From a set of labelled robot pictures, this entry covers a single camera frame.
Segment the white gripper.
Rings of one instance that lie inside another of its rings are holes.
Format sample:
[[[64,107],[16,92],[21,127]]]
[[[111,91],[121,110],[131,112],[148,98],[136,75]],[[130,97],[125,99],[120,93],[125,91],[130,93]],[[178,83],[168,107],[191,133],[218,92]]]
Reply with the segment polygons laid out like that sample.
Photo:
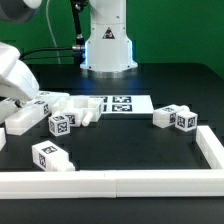
[[[28,66],[20,60],[17,48],[0,42],[0,96],[30,101],[39,84]]]

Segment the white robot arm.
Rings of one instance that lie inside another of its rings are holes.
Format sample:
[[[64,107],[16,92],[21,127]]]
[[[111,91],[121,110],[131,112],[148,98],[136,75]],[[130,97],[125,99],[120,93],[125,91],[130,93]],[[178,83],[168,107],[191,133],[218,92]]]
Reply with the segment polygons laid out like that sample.
[[[0,21],[24,23],[42,0],[0,0]],[[83,69],[115,76],[137,66],[126,34],[126,0],[70,0],[76,30],[74,51],[83,52]],[[30,101],[39,84],[17,48],[0,42],[0,96]]]

